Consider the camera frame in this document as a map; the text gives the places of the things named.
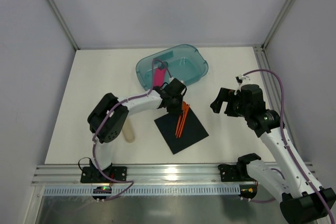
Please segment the black paper napkin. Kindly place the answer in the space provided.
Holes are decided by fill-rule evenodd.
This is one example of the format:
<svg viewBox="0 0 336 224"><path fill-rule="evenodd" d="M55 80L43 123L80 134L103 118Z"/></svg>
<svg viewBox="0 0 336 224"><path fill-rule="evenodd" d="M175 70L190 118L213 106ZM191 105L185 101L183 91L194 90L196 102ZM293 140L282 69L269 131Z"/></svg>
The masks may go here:
<svg viewBox="0 0 336 224"><path fill-rule="evenodd" d="M205 127L203 127L202 123L191 108L188 110L180 137L175 135L178 123L177 116L166 114L158 119L155 119L154 123L159 129L159 132L173 155L209 136Z"/></svg>

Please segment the orange plastic knife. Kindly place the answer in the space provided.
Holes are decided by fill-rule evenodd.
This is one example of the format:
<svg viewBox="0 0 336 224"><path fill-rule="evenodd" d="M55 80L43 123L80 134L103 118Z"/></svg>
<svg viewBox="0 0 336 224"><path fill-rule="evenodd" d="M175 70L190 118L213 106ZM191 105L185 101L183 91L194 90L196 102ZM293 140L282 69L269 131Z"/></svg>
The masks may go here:
<svg viewBox="0 0 336 224"><path fill-rule="evenodd" d="M182 114L178 117L178 121L177 121L177 125L176 125L176 130L175 130L175 136L178 137L179 132L180 132L180 128L181 128L181 124L184 118L184 114L185 114L185 110L186 110L187 104L186 102L182 102Z"/></svg>

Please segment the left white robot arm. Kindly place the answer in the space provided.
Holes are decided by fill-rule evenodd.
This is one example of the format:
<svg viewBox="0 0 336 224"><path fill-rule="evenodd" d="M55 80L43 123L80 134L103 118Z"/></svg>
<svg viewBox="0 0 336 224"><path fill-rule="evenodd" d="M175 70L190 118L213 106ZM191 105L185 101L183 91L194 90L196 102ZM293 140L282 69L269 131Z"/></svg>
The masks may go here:
<svg viewBox="0 0 336 224"><path fill-rule="evenodd" d="M92 163L95 168L104 170L111 165L111 142L119 136L128 117L161 108L169 114L180 115L186 91L186 85L173 78L168 84L153 86L132 97L105 94L87 118L93 134Z"/></svg>

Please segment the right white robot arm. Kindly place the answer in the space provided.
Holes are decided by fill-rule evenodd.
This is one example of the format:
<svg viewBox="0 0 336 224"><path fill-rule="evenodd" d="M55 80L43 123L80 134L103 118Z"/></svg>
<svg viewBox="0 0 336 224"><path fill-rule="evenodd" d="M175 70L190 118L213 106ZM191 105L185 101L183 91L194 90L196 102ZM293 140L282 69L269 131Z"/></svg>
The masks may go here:
<svg viewBox="0 0 336 224"><path fill-rule="evenodd" d="M287 223L308 223L329 214L335 192L324 188L302 161L280 123L280 115L266 108L262 89L246 84L238 90L221 88L210 107L219 113L226 102L225 114L242 117L276 160L282 175L271 170L255 153L238 158L234 177L260 182L279 203Z"/></svg>

